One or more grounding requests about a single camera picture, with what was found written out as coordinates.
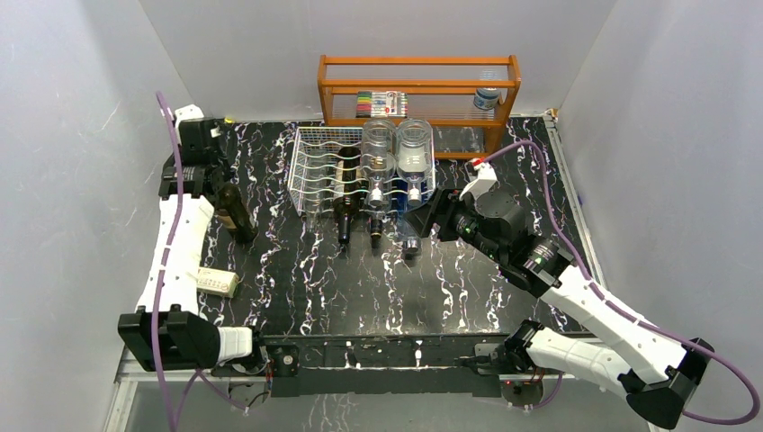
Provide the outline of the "blue glass bottle white cap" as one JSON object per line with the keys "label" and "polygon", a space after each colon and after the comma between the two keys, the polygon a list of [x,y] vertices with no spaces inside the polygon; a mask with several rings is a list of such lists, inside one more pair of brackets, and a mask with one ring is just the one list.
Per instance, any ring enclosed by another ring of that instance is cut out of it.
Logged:
{"label": "blue glass bottle white cap", "polygon": [[404,215],[417,209],[423,204],[423,200],[409,202],[406,191],[397,192],[397,240],[400,242],[401,255],[405,261],[415,261],[421,254],[421,237],[417,234],[417,230],[413,228],[410,223],[405,219]]}

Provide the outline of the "square bottle brown label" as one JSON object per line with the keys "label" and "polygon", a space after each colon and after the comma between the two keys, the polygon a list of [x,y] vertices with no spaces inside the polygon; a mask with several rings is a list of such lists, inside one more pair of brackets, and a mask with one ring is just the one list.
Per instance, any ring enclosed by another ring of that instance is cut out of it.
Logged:
{"label": "square bottle brown label", "polygon": [[393,211],[390,202],[380,205],[370,205],[367,209],[368,233],[373,250],[377,250],[385,236],[385,230],[393,221]]}

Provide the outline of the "clear bottle black label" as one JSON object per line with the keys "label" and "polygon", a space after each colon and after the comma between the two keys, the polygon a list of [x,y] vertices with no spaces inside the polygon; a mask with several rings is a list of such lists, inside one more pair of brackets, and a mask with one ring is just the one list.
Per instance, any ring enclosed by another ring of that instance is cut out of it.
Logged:
{"label": "clear bottle black label", "polygon": [[397,174],[407,183],[408,206],[423,203],[422,184],[433,165],[432,127],[424,120],[407,119],[397,129]]}

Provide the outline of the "dark green wine bottle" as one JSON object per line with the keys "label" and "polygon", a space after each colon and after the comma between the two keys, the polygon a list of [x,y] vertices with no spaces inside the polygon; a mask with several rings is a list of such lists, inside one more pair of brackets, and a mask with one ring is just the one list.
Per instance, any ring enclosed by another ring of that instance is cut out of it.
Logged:
{"label": "dark green wine bottle", "polygon": [[357,191],[360,155],[358,147],[343,147],[337,153],[332,208],[337,224],[337,241],[342,246],[350,242],[352,220],[360,206],[360,193]]}

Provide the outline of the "round clear bottle white cap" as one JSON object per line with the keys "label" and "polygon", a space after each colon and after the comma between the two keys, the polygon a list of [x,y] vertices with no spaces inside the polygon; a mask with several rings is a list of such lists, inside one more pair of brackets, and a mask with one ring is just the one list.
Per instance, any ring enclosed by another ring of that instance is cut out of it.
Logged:
{"label": "round clear bottle white cap", "polygon": [[367,206],[380,211],[385,205],[385,186],[396,168],[392,144],[395,124],[385,119],[367,121],[361,141],[361,168],[368,182]]}

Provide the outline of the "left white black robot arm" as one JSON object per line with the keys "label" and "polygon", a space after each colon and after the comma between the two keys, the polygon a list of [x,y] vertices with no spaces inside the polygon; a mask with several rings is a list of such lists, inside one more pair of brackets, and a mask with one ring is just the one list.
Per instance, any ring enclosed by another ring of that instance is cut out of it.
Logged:
{"label": "left white black robot arm", "polygon": [[166,160],[158,188],[160,222],[148,280],[136,310],[119,317],[117,331],[147,372],[232,365],[259,374],[269,352],[252,326],[218,327],[199,314],[201,253],[212,219],[238,243],[257,230],[224,154],[212,118],[177,120],[178,149]]}

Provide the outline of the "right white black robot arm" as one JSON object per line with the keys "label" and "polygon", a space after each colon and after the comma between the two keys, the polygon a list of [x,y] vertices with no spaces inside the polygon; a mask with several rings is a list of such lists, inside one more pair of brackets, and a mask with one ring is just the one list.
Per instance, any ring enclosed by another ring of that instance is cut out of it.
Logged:
{"label": "right white black robot arm", "polygon": [[648,330],[643,319],[618,314],[624,305],[593,289],[571,252],[533,233],[526,212],[508,194],[475,197],[438,188],[404,218],[421,237],[437,227],[439,240],[473,246],[512,286],[570,315],[603,343],[592,346],[526,320],[499,349],[514,370],[538,366],[572,374],[623,398],[657,427],[677,426],[703,378],[710,345],[699,338],[680,343]]}

